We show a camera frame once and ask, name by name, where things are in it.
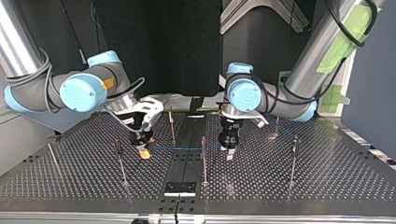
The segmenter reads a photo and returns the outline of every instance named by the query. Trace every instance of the vertical pin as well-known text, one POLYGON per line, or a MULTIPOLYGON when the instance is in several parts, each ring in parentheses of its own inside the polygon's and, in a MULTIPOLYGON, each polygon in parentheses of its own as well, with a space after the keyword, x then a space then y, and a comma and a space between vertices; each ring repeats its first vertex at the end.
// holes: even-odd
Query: vertical pin
POLYGON ((276 117, 276 126, 275 126, 275 132, 271 133, 270 136, 268 137, 269 140, 275 140, 279 136, 278 133, 278 126, 279 126, 279 117, 276 117))
POLYGON ((294 185, 294 171, 295 171, 296 159, 297 159, 297 154, 300 150, 300 139, 298 138, 297 135, 294 135, 291 150, 293 152, 293 162, 291 166, 290 187, 294 185))
POLYGON ((120 139, 116 138, 116 141, 114 142, 114 153, 116 155, 116 159, 119 161, 120 163, 120 168, 121 168, 121 172, 122 172, 122 177, 123 177, 123 185, 124 186, 128 186, 128 180, 126 179, 126 174, 125 174, 125 168, 123 166, 122 163, 122 148, 120 145, 120 139))
POLYGON ((202 160, 204 162, 204 186, 209 185, 209 183, 207 182, 207 174, 206 174, 206 138, 202 137, 202 141, 201 141, 201 145, 202 145, 202 160))
POLYGON ((169 109, 169 122, 171 123, 171 131, 172 131, 172 142, 173 142, 173 144, 175 144, 176 143, 176 139, 175 139, 175 128, 174 128, 174 120, 173 120, 173 117, 172 117, 172 106, 171 106, 171 108, 169 109))

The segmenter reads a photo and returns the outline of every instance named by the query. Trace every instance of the black backdrop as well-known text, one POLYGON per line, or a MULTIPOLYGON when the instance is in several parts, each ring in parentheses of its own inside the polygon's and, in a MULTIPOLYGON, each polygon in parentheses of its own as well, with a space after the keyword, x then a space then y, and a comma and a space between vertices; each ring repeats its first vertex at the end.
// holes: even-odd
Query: black backdrop
POLYGON ((213 96, 221 69, 220 0, 95 0, 109 49, 131 79, 146 78, 138 92, 213 96))

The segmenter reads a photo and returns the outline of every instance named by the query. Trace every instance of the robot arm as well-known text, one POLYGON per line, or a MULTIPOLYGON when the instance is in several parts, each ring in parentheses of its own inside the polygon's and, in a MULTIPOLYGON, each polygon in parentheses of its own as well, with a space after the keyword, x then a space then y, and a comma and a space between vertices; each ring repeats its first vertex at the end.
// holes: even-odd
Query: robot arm
POLYGON ((219 136, 221 147, 229 150, 230 159, 239 142, 243 119, 258 120, 262 126, 265 118, 260 118, 261 113, 295 121, 307 121, 314 116, 317 99, 327 88, 318 94, 319 90, 329 77, 328 87, 332 85, 349 54, 363 45, 375 23, 377 8, 384 3, 384 0, 334 0, 330 4, 326 0, 329 11, 284 86, 262 83, 254 76, 250 64, 230 64, 221 107, 223 131, 219 136))

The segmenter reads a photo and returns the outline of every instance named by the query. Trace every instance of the black cable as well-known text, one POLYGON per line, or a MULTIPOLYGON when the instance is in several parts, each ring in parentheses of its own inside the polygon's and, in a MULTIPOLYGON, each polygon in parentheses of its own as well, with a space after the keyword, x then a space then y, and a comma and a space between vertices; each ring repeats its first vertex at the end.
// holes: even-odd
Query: black cable
POLYGON ((293 31, 292 31, 292 30, 293 30, 292 24, 293 24, 293 14, 294 14, 295 6, 296 6, 296 0, 293 0, 293 3, 291 4, 290 23, 289 23, 289 26, 290 26, 290 36, 291 36, 291 34, 292 34, 292 32, 293 32, 293 31))
POLYGON ((100 52, 100 38, 99 38, 99 29, 98 29, 98 16, 96 14, 96 8, 95 5, 93 4, 93 1, 91 1, 91 14, 92 17, 94 18, 94 23, 95 23, 95 32, 96 32, 96 44, 97 44, 97 49, 98 49, 98 53, 100 52))
POLYGON ((274 102, 273 105, 271 106, 271 109, 268 111, 268 113, 272 113, 276 107, 277 99, 279 98, 279 88, 275 88, 275 97, 274 97, 274 102))
POLYGON ((376 22, 376 18, 378 16, 378 8, 376 7, 376 4, 373 0, 366 0, 367 5, 369 5, 370 9, 372 10, 372 18, 369 26, 367 26, 366 31, 364 32, 365 35, 368 35, 372 28, 374 27, 374 24, 376 22))
POLYGON ((64 0, 61 0, 61 5, 62 5, 63 11, 64 11, 64 15, 67 18, 67 22, 69 23, 70 28, 72 29, 73 36, 74 36, 74 38, 77 41, 78 47, 81 50, 81 52, 84 53, 84 51, 82 50, 81 43, 78 40, 78 36, 77 36, 76 30, 75 30, 75 28, 73 26, 73 23, 70 21, 69 14, 67 13, 66 7, 64 6, 64 0))
POLYGON ((324 94, 326 94, 326 92, 330 89, 330 87, 331 87, 332 84, 334 83, 335 78, 337 77, 338 73, 340 72, 340 69, 341 69, 341 67, 343 66, 343 64, 344 64, 344 62, 346 61, 346 59, 347 59, 347 58, 343 58, 343 59, 341 60, 340 64, 338 64, 338 67, 337 67, 337 69, 335 70, 335 73, 334 73, 334 75, 332 76, 332 79, 330 80, 329 85, 326 87, 326 89, 325 89, 323 92, 321 92, 317 97, 315 97, 315 98, 313 98, 313 99, 311 99, 311 100, 309 100, 309 101, 304 101, 304 102, 290 102, 290 101, 286 101, 286 100, 279 99, 277 96, 273 95, 271 92, 269 92, 267 89, 265 89, 264 84, 260 81, 260 79, 259 79, 256 75, 254 75, 254 74, 252 74, 252 75, 253 75, 253 80, 257 83, 257 85, 259 85, 259 87, 260 87, 266 94, 268 94, 269 96, 271 96, 274 100, 279 101, 279 102, 282 102, 282 103, 287 104, 287 105, 308 105, 308 104, 311 104, 312 102, 318 100, 318 99, 319 99, 320 97, 322 97, 324 94))

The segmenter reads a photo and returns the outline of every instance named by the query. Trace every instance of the ur robot arm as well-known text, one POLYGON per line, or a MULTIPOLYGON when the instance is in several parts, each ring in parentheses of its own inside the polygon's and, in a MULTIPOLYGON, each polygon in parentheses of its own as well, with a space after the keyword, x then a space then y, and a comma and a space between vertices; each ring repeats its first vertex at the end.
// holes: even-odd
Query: ur robot arm
POLYGON ((229 152, 227 160, 233 158, 244 119, 253 119, 260 128, 266 124, 262 113, 295 121, 311 119, 317 99, 332 85, 346 58, 356 47, 363 46, 375 23, 377 8, 385 3, 384 0, 325 2, 328 12, 284 86, 262 83, 250 64, 230 64, 221 107, 223 130, 219 135, 221 148, 229 152), (328 79, 330 82, 325 90, 319 92, 328 79))
POLYGON ((150 97, 135 98, 134 91, 145 79, 141 77, 131 84, 115 51, 91 57, 88 65, 85 71, 54 77, 49 76, 50 66, 43 74, 34 73, 36 77, 14 77, 5 89, 6 102, 21 113, 45 111, 48 103, 57 109, 68 107, 77 112, 93 111, 104 105, 130 131, 129 139, 141 158, 149 159, 152 126, 163 111, 163 104, 150 97), (32 79, 25 82, 22 77, 32 79))

